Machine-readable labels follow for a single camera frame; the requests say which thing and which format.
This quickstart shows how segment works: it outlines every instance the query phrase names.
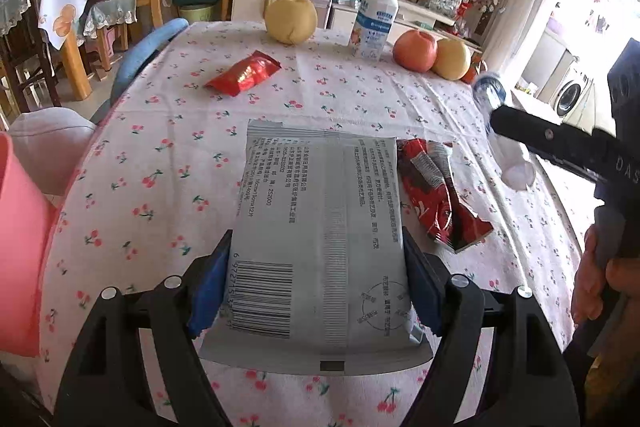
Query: human hand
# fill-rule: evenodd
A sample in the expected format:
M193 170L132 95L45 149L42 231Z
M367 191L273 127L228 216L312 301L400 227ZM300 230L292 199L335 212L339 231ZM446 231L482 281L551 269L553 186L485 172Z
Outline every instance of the human hand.
M584 254L575 274L571 301L571 314L578 325L587 319L595 320L602 313L600 294L605 282L631 298L640 298L640 259L611 259L603 271L595 262L597 244L596 228L591 225L584 234Z

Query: tablecloth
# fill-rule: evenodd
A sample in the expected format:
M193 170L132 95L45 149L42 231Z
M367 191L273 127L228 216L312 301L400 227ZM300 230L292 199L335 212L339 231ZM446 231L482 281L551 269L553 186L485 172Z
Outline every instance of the tablecloth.
M426 239L402 194L402 223L451 272L482 288L527 284L561 347L573 331L570 298L580 251L558 195L541 169L533 188L500 181L470 88L410 73L387 47L380 62L351 57L348 35L318 30L283 46L260 23L197 23L145 68L98 131L79 166L53 231L44 273L38 381L52 407L73 342L106 286L153 288L209 254L233 228L250 118L371 136L453 140L460 196L495 232L452 255ZM236 98L203 85L259 49L282 63L272 78ZM584 228L590 216L583 209ZM143 337L156 409L170 401ZM474 413L490 352L483 333L459 418ZM372 377L294 377L203 361L236 426L397 426L428 365Z

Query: pink bucket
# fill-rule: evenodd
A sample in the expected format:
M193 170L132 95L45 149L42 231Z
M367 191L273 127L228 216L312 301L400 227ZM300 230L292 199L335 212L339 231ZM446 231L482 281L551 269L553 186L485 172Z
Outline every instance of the pink bucket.
M0 133L0 350L38 354L40 270L54 206L14 155L11 137Z

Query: red snack bag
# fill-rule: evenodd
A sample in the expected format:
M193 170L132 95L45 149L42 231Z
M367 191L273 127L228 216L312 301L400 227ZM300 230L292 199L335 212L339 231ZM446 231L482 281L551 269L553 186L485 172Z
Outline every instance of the red snack bag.
M460 201L453 185L453 175L449 162L452 150L453 145L450 143L429 141L427 144L427 154L442 172L444 182L449 189L453 221L452 232L449 236L449 246L455 253L460 253L493 232L494 227L488 221L480 219L478 214L474 213L463 201Z
M425 140L398 143L398 172L404 190L427 229L427 234L445 245L452 231L451 204L444 176L427 154Z
M257 86L281 68L280 63L274 58L254 51L252 55L236 62L216 78L212 78L205 86L213 87L231 96L237 96L241 91Z

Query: blue chair backrest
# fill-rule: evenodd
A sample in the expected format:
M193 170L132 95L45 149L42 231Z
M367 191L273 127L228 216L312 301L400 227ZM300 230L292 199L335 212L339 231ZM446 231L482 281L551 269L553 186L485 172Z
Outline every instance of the blue chair backrest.
M171 41L188 26L189 22L186 19L172 19L157 30L149 33L124 55L111 87L111 96L109 98L111 107L115 105L127 90L127 87L135 80L138 73L159 53L162 44L166 41Z

